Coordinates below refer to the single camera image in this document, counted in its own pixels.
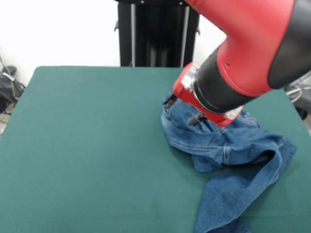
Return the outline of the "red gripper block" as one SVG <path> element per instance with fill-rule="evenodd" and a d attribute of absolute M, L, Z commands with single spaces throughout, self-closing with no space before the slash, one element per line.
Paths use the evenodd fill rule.
<path fill-rule="evenodd" d="M 206 109 L 198 100 L 194 92 L 194 83 L 199 67 L 194 63 L 189 63 L 182 71 L 173 85 L 173 94 L 167 96 L 163 102 L 164 107 L 172 107 L 179 99 L 191 104 L 199 113 L 189 119 L 189 125 L 195 126 L 204 120 L 209 120 L 220 127 L 231 124 L 242 112 L 243 106 L 230 110 L 223 114 L 213 113 Z"/>

